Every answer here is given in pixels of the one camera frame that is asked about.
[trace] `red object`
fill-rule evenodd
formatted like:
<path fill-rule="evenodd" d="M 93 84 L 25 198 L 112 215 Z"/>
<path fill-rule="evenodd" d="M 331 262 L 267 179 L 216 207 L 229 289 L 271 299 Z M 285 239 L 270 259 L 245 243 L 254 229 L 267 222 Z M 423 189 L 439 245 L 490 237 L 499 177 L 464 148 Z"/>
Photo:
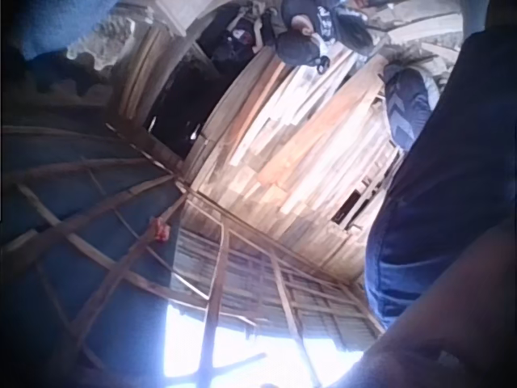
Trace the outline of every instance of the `red object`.
<path fill-rule="evenodd" d="M 154 239 L 160 243 L 169 240 L 170 226 L 168 226 L 161 218 L 154 218 L 151 221 L 154 224 Z"/>

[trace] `blue jeans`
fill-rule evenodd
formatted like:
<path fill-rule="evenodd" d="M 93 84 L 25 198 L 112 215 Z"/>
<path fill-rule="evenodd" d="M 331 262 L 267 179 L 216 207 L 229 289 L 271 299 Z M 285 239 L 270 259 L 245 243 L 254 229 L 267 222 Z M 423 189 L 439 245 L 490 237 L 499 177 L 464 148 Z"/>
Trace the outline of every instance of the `blue jeans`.
<path fill-rule="evenodd" d="M 517 27 L 470 36 L 395 175 L 365 264 L 368 300 L 386 327 L 473 240 L 515 214 L 516 70 Z"/>

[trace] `sky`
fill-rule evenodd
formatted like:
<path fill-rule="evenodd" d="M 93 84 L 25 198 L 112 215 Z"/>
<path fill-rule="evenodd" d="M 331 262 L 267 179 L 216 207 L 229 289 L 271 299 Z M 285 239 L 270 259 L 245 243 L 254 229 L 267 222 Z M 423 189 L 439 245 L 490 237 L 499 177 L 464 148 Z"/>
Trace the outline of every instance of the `sky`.
<path fill-rule="evenodd" d="M 194 373 L 199 366 L 204 324 L 181 315 L 169 306 L 166 323 L 164 373 L 167 377 Z M 305 339 L 307 353 L 323 386 L 336 382 L 362 352 L 340 352 L 332 339 Z M 267 357 L 225 376 L 214 378 L 212 388 L 259 388 L 264 383 L 279 388 L 310 388 L 309 373 L 296 344 L 290 338 L 260 335 L 246 340 L 242 331 L 218 327 L 214 348 L 214 366 L 224 366 L 265 352 Z M 193 388 L 193 384 L 177 386 Z"/>

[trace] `black t-shirt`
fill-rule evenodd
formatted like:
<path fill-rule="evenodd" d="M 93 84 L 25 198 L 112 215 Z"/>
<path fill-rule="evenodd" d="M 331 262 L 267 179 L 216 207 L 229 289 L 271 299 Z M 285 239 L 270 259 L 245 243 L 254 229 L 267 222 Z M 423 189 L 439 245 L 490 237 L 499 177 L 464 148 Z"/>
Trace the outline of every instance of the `black t-shirt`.
<path fill-rule="evenodd" d="M 282 19 L 285 27 L 290 28 L 292 19 L 297 15 L 307 15 L 314 26 L 314 31 L 325 42 L 332 42 L 336 38 L 335 28 L 328 2 L 321 0 L 283 0 Z"/>

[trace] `denim fabric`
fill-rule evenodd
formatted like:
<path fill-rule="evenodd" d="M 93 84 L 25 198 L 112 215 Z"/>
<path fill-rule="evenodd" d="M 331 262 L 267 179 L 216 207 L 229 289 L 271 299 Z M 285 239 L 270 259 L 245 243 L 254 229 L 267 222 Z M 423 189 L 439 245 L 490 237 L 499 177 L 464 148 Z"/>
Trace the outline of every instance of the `denim fabric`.
<path fill-rule="evenodd" d="M 479 235 L 515 213 L 517 28 L 472 35 L 368 238 L 368 299 L 388 327 Z"/>

